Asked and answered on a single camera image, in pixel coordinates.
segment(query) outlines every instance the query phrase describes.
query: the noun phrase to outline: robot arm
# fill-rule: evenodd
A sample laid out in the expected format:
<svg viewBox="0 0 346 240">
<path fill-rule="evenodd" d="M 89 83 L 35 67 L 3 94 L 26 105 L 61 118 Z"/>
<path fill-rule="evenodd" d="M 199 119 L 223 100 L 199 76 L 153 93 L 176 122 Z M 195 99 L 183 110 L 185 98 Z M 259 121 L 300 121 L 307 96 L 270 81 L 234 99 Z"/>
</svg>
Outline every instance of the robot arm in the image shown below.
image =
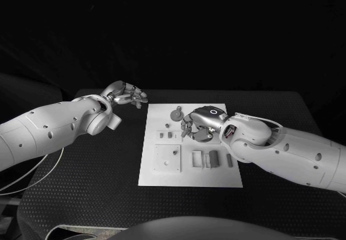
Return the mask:
<svg viewBox="0 0 346 240">
<path fill-rule="evenodd" d="M 53 153 L 74 143 L 82 134 L 97 135 L 112 130 L 121 118 L 112 106 L 131 103 L 141 108 L 146 93 L 131 84 L 117 81 L 101 95 L 42 106 L 0 125 L 0 171 L 17 163 Z"/>
<path fill-rule="evenodd" d="M 326 138 L 281 125 L 271 129 L 255 117 L 239 113 L 229 117 L 212 106 L 183 118 L 182 130 L 182 136 L 199 142 L 218 133 L 238 161 L 257 164 L 297 184 L 346 193 L 346 147 Z"/>
</svg>

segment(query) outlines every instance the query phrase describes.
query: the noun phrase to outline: cable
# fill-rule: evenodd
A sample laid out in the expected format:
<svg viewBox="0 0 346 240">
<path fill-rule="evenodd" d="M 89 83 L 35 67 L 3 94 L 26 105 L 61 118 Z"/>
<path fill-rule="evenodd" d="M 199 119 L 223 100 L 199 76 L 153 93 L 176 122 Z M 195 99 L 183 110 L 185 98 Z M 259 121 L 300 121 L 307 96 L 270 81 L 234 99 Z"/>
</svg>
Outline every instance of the cable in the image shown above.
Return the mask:
<svg viewBox="0 0 346 240">
<path fill-rule="evenodd" d="M 261 118 L 261 117 L 257 117 L 257 116 L 249 116 L 249 115 L 242 114 L 242 113 L 238 113 L 238 112 L 235 113 L 235 115 L 241 115 L 241 116 L 244 116 L 244 117 L 248 117 L 248 118 L 254 118 L 254 119 L 259 119 L 259 120 L 262 120 L 262 121 L 267 121 L 267 122 L 275 124 L 280 128 L 284 127 L 280 123 L 277 123 L 275 121 L 268 120 L 268 119 L 265 119 L 265 118 Z"/>
<path fill-rule="evenodd" d="M 63 148 L 61 149 L 59 159 L 58 159 L 58 161 L 56 161 L 56 163 L 55 163 L 50 171 L 48 172 L 48 174 L 45 175 L 45 177 L 43 177 L 35 184 L 32 184 L 30 186 L 27 186 L 26 188 L 20 189 L 20 190 L 17 190 L 17 191 L 7 192 L 7 193 L 1 193 L 0 196 L 19 193 L 19 192 L 22 192 L 23 190 L 26 190 L 26 189 L 29 189 L 30 187 L 33 187 L 33 186 L 46 178 L 46 176 L 50 174 L 50 172 L 55 170 L 56 165 L 58 165 L 58 163 L 59 163 L 59 161 L 61 161 L 62 155 L 63 155 Z"/>
<path fill-rule="evenodd" d="M 342 192 L 339 192 L 339 194 L 346 198 L 345 194 Z"/>
<path fill-rule="evenodd" d="M 9 188 L 14 183 L 17 183 L 29 174 L 30 172 L 37 168 L 37 166 L 42 164 L 42 162 L 45 161 L 45 159 L 48 158 L 49 155 L 46 155 L 42 160 L 39 161 L 39 163 L 36 164 L 36 166 L 32 168 L 32 170 L 14 181 L 12 182 L 7 186 L 4 186 L 1 189 L 0 189 L 0 192 Z"/>
</svg>

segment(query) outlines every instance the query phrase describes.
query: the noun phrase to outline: dark curtain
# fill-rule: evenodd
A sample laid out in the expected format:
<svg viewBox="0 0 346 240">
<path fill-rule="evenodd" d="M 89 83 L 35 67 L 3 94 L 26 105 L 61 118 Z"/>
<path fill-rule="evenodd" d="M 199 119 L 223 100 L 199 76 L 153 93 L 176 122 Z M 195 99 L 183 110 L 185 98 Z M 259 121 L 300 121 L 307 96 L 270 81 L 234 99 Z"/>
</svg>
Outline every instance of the dark curtain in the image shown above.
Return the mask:
<svg viewBox="0 0 346 240">
<path fill-rule="evenodd" d="M 296 91 L 326 137 L 343 140 L 332 134 L 346 116 L 343 1 L 85 1 L 12 11 L 0 72 L 58 87 L 65 100 L 117 80 Z"/>
</svg>

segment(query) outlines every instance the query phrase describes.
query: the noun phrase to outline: black table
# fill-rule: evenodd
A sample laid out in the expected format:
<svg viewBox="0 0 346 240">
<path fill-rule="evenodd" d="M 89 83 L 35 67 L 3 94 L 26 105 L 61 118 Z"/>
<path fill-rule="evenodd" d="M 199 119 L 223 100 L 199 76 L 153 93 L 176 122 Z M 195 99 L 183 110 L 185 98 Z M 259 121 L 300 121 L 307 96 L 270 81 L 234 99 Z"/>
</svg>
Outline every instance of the black table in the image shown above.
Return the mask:
<svg viewBox="0 0 346 240">
<path fill-rule="evenodd" d="M 84 89 L 78 97 L 98 94 Z M 148 103 L 225 103 L 226 112 L 271 119 L 320 135 L 300 95 L 288 91 L 146 90 Z M 239 220 L 296 237 L 345 235 L 346 198 L 298 185 L 239 162 L 244 188 L 138 186 L 147 104 L 118 105 L 115 131 L 78 137 L 48 178 L 26 190 L 17 211 L 24 237 L 43 239 L 58 225 L 130 228 L 173 216 Z M 52 169 L 61 151 L 37 168 L 32 183 Z"/>
</svg>

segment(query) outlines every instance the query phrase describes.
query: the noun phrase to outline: small part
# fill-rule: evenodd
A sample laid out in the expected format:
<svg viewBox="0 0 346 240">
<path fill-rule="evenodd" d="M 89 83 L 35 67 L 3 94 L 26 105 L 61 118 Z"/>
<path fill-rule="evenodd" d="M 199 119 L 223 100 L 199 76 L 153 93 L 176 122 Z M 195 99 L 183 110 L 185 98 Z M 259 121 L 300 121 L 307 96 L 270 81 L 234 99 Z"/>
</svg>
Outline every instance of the small part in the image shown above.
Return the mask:
<svg viewBox="0 0 346 240">
<path fill-rule="evenodd" d="M 206 169 L 210 169 L 210 158 L 209 158 L 209 154 L 203 155 L 203 165 Z"/>
<path fill-rule="evenodd" d="M 176 110 L 170 113 L 170 119 L 174 121 L 174 122 L 179 122 L 185 117 L 185 114 L 182 112 L 182 107 L 177 106 Z"/>
<path fill-rule="evenodd" d="M 202 152 L 200 151 L 192 151 L 192 167 L 195 169 L 202 169 Z"/>
<path fill-rule="evenodd" d="M 218 151 L 209 152 L 209 161 L 210 161 L 210 168 L 218 168 L 221 166 Z"/>
<path fill-rule="evenodd" d="M 229 168 L 234 167 L 234 164 L 232 164 L 232 157 L 231 157 L 231 154 L 226 155 L 226 162 L 228 162 L 228 166 Z"/>
</svg>

